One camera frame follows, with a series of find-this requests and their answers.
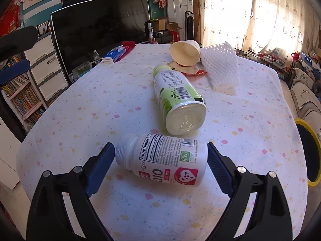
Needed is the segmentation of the white supplement bottle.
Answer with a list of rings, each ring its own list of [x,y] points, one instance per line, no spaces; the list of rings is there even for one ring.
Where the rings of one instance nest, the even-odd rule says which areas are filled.
[[[142,179],[198,186],[207,167],[207,144],[161,134],[125,134],[118,142],[117,164]]]

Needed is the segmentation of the yellow rimmed trash bin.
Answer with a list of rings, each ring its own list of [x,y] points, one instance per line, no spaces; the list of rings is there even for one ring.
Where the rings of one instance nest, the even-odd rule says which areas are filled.
[[[316,187],[320,182],[320,141],[313,128],[303,119],[295,123],[304,149],[308,187]]]

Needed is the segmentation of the red flat box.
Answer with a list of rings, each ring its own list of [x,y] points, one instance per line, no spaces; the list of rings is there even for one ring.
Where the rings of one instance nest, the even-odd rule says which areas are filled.
[[[129,54],[129,52],[131,52],[134,48],[135,48],[135,42],[134,41],[123,41],[122,42],[122,46],[125,48],[125,52],[124,54],[122,54],[117,60],[116,62],[120,61],[121,59],[123,59],[126,55]]]

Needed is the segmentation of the green label drink bottle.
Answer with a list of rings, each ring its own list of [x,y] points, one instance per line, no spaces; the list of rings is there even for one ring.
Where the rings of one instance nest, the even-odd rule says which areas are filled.
[[[152,74],[167,131],[180,136],[201,128],[207,113],[206,101],[186,76],[167,64],[157,65]]]

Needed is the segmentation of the clear water bottle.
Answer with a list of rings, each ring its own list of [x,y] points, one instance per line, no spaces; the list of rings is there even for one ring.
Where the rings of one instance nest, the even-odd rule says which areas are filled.
[[[98,65],[101,61],[101,58],[99,56],[99,53],[97,52],[97,50],[93,51],[93,59],[95,61],[95,64]]]

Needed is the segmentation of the white foam fruit net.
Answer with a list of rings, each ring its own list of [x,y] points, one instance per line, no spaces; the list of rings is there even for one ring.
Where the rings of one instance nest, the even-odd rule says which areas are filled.
[[[228,42],[202,48],[200,55],[213,89],[223,91],[240,85],[238,57]]]

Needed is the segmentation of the black tower fan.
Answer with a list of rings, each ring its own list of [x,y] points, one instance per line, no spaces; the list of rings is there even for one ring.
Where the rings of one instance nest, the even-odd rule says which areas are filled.
[[[186,11],[184,14],[185,26],[184,26],[184,39],[194,39],[194,14],[191,11]]]

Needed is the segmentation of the blue tissue pack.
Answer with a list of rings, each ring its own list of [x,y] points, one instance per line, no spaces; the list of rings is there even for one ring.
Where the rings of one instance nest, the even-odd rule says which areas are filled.
[[[107,64],[115,63],[125,52],[123,45],[115,47],[102,57],[102,61]]]

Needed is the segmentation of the red snack wrapper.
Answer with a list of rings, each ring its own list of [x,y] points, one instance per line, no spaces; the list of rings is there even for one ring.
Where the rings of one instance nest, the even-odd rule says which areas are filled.
[[[207,72],[205,71],[203,64],[199,61],[197,64],[193,66],[182,66],[175,61],[168,63],[169,67],[171,67],[174,71],[178,71],[185,76],[199,76],[205,75]]]

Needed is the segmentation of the sheer window curtains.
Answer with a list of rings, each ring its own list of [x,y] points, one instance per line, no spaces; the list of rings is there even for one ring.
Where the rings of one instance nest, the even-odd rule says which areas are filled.
[[[308,0],[198,0],[200,42],[227,41],[256,53],[277,51],[313,54],[319,44],[320,20]]]

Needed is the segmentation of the white dotted tablecloth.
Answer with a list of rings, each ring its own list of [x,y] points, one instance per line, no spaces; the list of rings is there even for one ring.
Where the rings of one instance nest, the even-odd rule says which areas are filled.
[[[152,71],[171,60],[167,45],[137,45],[115,64],[100,63],[60,95],[17,154],[27,196],[33,196],[45,170],[67,173],[124,134],[166,134]],[[205,75],[190,77],[206,101],[207,114],[188,137],[214,143],[252,173],[274,171],[297,236],[307,204],[307,172],[288,98],[274,70],[244,58],[238,62],[240,84],[231,90],[213,90]],[[228,201],[209,170],[197,187],[171,186],[142,179],[116,163],[91,197],[115,240],[205,240]]]

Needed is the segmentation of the paper cup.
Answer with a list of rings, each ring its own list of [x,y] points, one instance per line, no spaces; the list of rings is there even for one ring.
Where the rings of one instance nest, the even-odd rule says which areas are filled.
[[[200,46],[194,40],[174,42],[170,45],[169,51],[173,60],[182,66],[193,66],[201,58]]]

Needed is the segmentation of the bookshelf with books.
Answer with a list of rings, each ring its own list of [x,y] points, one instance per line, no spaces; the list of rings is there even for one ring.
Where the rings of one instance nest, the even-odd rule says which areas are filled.
[[[24,58],[18,55],[5,60],[1,63],[1,71],[22,60]],[[46,110],[28,73],[29,70],[1,85],[1,119],[20,142]]]

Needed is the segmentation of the cluttered glass side table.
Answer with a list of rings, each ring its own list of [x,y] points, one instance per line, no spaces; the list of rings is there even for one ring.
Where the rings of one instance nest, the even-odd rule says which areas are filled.
[[[289,72],[286,70],[286,66],[283,63],[281,63],[279,60],[275,60],[264,54],[255,54],[250,50],[248,50],[247,52],[237,48],[234,48],[234,50],[237,56],[255,61],[269,68],[272,68],[277,72],[281,80],[287,81],[287,78],[289,77]]]

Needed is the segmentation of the white drawer unit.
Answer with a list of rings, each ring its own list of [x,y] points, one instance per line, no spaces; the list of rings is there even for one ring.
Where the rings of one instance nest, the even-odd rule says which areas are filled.
[[[24,51],[24,55],[30,63],[28,76],[45,107],[48,107],[69,87],[54,47],[53,35],[50,32],[41,35],[31,49]]]

